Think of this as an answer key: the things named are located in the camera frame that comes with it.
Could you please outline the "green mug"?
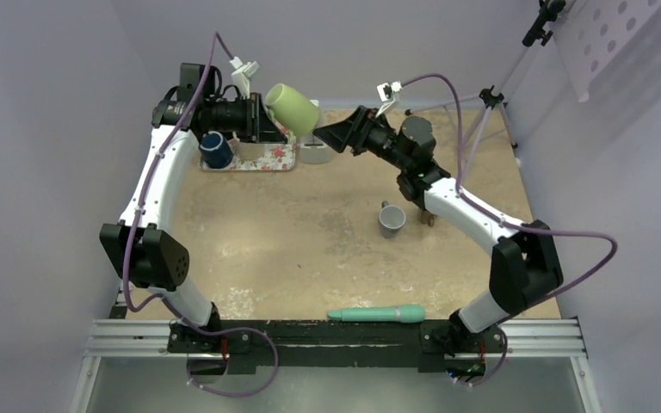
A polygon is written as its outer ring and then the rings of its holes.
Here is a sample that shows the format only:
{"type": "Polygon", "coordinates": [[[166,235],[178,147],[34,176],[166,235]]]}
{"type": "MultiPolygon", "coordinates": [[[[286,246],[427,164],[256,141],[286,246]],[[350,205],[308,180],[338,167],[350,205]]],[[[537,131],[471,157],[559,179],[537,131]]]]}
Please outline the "green mug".
{"type": "Polygon", "coordinates": [[[265,104],[274,119],[296,138],[310,133],[320,117],[317,105],[285,83],[278,83],[269,90],[265,104]]]}

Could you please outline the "grey mug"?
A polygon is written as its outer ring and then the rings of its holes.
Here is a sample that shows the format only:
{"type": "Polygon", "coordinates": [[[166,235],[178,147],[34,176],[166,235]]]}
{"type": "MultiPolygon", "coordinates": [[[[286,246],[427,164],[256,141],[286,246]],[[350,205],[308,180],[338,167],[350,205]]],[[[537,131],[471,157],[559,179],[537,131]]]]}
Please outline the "grey mug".
{"type": "Polygon", "coordinates": [[[383,200],[378,213],[380,234],[383,238],[394,238],[406,224],[406,213],[399,207],[383,200]]]}

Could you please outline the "brown mug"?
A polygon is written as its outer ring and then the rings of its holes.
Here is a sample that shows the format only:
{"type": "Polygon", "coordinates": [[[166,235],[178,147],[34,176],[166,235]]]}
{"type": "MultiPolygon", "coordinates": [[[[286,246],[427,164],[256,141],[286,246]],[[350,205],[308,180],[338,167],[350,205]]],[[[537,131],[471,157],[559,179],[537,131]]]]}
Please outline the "brown mug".
{"type": "Polygon", "coordinates": [[[422,225],[433,227],[435,225],[436,216],[433,213],[430,213],[429,211],[420,210],[418,214],[418,219],[422,225]]]}

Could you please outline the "teal cylindrical tool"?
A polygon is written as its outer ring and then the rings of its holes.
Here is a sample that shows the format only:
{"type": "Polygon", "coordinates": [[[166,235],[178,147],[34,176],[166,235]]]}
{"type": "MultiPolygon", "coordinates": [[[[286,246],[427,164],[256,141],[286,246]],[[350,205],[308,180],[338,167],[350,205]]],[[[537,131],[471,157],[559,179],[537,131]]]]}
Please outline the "teal cylindrical tool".
{"type": "Polygon", "coordinates": [[[355,307],[327,311],[329,320],[351,323],[402,323],[414,324],[425,320],[421,305],[395,305],[387,307],[355,307]]]}

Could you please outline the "perforated music stand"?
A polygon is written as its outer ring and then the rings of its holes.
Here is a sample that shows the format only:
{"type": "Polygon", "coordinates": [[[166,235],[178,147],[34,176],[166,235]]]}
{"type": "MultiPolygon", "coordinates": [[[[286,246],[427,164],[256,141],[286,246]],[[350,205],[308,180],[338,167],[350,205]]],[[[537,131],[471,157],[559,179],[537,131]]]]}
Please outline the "perforated music stand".
{"type": "Polygon", "coordinates": [[[506,98],[523,173],[661,165],[661,1],[532,2],[468,58],[506,98]]]}

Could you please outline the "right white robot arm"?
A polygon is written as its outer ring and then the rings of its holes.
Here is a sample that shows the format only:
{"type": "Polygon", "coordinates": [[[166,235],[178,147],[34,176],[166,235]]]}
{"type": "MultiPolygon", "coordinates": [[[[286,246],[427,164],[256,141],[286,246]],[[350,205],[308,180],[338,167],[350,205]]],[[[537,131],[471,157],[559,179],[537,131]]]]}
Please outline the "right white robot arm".
{"type": "Polygon", "coordinates": [[[560,287],[563,274],[553,236],[540,220],[525,223],[493,210],[469,194],[434,159],[431,123],[417,116],[393,128],[364,106],[345,120],[317,127],[313,136],[332,150],[368,151],[398,169],[401,194],[426,213],[446,219],[491,258],[489,283],[453,312],[445,340],[461,350],[479,343],[483,331],[536,305],[560,287]]]}

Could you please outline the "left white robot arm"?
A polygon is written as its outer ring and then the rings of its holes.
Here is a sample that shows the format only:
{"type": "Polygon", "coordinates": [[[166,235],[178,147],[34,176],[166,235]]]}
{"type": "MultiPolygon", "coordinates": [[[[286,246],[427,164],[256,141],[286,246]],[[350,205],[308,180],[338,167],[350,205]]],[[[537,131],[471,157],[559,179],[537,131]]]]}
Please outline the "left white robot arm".
{"type": "Polygon", "coordinates": [[[293,144],[293,134],[274,119],[263,97],[250,91],[255,63],[232,59],[231,88],[225,97],[214,65],[183,63],[179,82],[151,114],[150,147],[131,200],[99,240],[121,281],[126,308],[143,310],[160,301],[174,315],[170,343],[187,342],[202,352],[215,350],[230,334],[247,327],[223,328],[218,308],[189,278],[188,249],[170,235],[177,192],[192,157],[199,153],[209,169],[227,170],[238,144],[264,148],[293,144]]]}

